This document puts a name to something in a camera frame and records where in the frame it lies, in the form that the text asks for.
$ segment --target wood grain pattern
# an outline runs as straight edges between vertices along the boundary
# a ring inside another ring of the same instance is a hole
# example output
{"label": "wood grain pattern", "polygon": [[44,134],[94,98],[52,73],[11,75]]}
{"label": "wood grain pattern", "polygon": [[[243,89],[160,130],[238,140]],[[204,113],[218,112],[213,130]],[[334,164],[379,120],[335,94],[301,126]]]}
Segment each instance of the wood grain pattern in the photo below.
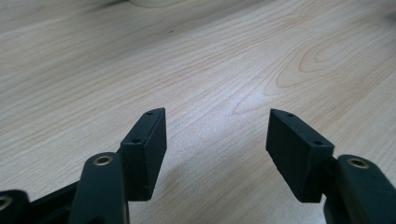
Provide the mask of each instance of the wood grain pattern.
{"label": "wood grain pattern", "polygon": [[324,223],[265,151],[271,107],[396,184],[396,3],[0,2],[0,189],[37,199],[167,109],[168,151],[134,223]]}

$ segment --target light wood surface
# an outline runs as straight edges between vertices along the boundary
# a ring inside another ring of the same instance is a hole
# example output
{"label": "light wood surface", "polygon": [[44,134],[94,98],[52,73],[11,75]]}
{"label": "light wood surface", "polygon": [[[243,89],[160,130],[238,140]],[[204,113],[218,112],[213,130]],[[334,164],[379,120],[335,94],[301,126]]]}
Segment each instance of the light wood surface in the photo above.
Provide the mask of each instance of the light wood surface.
{"label": "light wood surface", "polygon": [[165,107],[168,150],[133,223],[324,223],[265,151],[271,107],[396,184],[396,2],[0,2],[0,189],[35,200]]}

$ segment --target wooden tabletop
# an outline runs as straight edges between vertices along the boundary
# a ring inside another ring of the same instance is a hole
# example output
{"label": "wooden tabletop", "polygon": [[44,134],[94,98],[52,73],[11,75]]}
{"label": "wooden tabletop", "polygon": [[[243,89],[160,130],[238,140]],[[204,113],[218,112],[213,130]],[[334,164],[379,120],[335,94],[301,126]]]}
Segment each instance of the wooden tabletop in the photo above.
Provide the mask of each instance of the wooden tabletop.
{"label": "wooden tabletop", "polygon": [[393,0],[4,0],[0,92],[0,190],[31,201],[157,107],[168,149],[133,223],[325,223],[265,150],[270,108],[396,184]]}

